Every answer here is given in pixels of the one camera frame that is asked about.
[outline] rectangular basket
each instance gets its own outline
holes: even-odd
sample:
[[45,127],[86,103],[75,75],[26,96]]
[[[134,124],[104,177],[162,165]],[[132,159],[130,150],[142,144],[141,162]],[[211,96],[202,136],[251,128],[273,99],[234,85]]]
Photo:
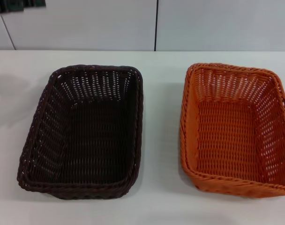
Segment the rectangular basket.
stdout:
[[285,195],[285,93],[265,69],[192,65],[181,113],[181,164],[203,191]]
[[142,121],[137,69],[77,65],[55,71],[22,150],[19,185],[61,199],[125,195],[138,176]]

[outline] basket bottom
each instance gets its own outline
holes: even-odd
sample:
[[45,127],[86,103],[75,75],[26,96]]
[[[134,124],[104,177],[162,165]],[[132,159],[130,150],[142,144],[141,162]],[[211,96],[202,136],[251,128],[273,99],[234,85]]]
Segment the basket bottom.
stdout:
[[58,182],[111,184],[125,178],[131,159],[127,128],[128,113],[123,104],[101,102],[73,109]]
[[201,102],[199,118],[197,171],[264,182],[250,105]]

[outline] white table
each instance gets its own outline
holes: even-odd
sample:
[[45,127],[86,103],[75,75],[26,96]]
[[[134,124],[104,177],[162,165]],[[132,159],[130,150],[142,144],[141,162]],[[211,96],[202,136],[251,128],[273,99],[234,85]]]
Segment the white table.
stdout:
[[[285,225],[285,196],[246,199],[197,190],[180,167],[179,121],[187,68],[222,62],[267,68],[285,89],[285,52],[0,51],[0,225]],[[75,64],[127,65],[143,76],[142,161],[115,200],[64,201],[16,181],[38,99],[50,74]]]

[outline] woven pattern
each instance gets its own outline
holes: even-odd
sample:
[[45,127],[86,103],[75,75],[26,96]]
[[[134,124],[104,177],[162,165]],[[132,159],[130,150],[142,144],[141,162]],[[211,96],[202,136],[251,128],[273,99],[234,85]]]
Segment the woven pattern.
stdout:
[[273,72],[192,65],[180,139],[182,167],[197,188],[258,198],[285,195],[285,93]]
[[17,180],[61,199],[118,198],[141,157],[143,80],[133,67],[55,71],[40,98]]

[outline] woven basket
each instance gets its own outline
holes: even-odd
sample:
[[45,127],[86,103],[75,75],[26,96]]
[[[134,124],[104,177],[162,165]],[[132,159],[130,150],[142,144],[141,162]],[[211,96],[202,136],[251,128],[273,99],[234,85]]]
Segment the woven basket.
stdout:
[[61,199],[111,199],[135,183],[141,158],[143,80],[133,67],[69,66],[39,100],[17,180]]
[[285,94],[276,74],[194,64],[181,113],[181,164],[203,191],[285,195]]

